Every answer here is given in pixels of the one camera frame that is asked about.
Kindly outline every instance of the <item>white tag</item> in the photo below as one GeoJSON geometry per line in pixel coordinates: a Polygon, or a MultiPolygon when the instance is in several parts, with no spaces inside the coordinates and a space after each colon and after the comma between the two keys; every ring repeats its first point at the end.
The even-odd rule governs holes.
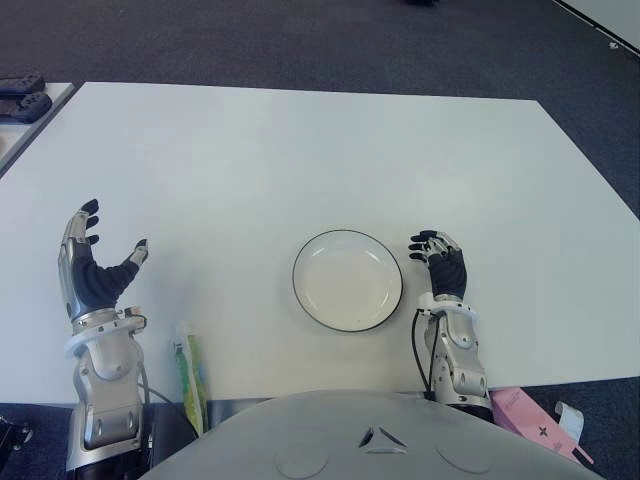
{"type": "Polygon", "coordinates": [[[584,416],[580,410],[570,407],[564,402],[557,402],[555,411],[560,415],[560,427],[567,432],[576,443],[580,443],[582,427],[584,426],[584,416]]]}

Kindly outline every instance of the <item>white plate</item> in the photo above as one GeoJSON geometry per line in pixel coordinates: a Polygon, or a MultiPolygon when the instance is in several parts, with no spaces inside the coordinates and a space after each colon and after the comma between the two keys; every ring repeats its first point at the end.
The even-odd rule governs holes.
{"type": "Polygon", "coordinates": [[[332,230],[309,240],[298,253],[293,289],[318,322],[358,332],[393,313],[402,295],[402,275],[391,252],[374,238],[332,230]]]}

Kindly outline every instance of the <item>pink package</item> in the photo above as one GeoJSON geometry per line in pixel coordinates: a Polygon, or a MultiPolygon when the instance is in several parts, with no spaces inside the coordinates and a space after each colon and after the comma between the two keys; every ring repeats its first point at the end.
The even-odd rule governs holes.
{"type": "Polygon", "coordinates": [[[588,462],[593,463],[576,441],[521,388],[495,390],[490,395],[497,425],[580,463],[573,455],[577,449],[588,462]]]}

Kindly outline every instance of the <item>dark floor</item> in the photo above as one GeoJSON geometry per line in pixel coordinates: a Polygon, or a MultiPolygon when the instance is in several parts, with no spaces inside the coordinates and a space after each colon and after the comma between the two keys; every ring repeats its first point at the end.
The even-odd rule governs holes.
{"type": "MultiPolygon", "coordinates": [[[[0,0],[0,22],[0,76],[534,99],[640,214],[640,64],[551,0],[0,0]]],[[[640,478],[638,379],[528,391],[585,412],[607,478],[640,478]]],[[[22,478],[56,478],[55,412],[22,478]]]]}

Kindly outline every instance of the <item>robotic arm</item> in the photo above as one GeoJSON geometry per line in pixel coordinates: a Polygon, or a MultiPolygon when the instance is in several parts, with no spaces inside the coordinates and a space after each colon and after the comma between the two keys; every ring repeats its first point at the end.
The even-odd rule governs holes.
{"type": "Polygon", "coordinates": [[[462,303],[467,270],[460,247],[443,232],[424,230],[411,237],[409,255],[427,266],[431,291],[420,296],[417,314],[428,319],[428,395],[477,417],[493,421],[487,377],[478,360],[476,313],[462,303]]]}
{"type": "Polygon", "coordinates": [[[65,353],[78,360],[73,383],[79,403],[71,417],[67,453],[71,478],[91,477],[91,470],[104,472],[100,462],[139,450],[143,434],[138,395],[143,354],[133,335],[146,326],[146,319],[132,309],[120,316],[115,305],[147,258],[147,241],[140,240],[120,265],[98,266],[91,251],[98,236],[86,236],[98,223],[97,211],[94,199],[71,217],[58,256],[62,296],[73,327],[65,353]]]}

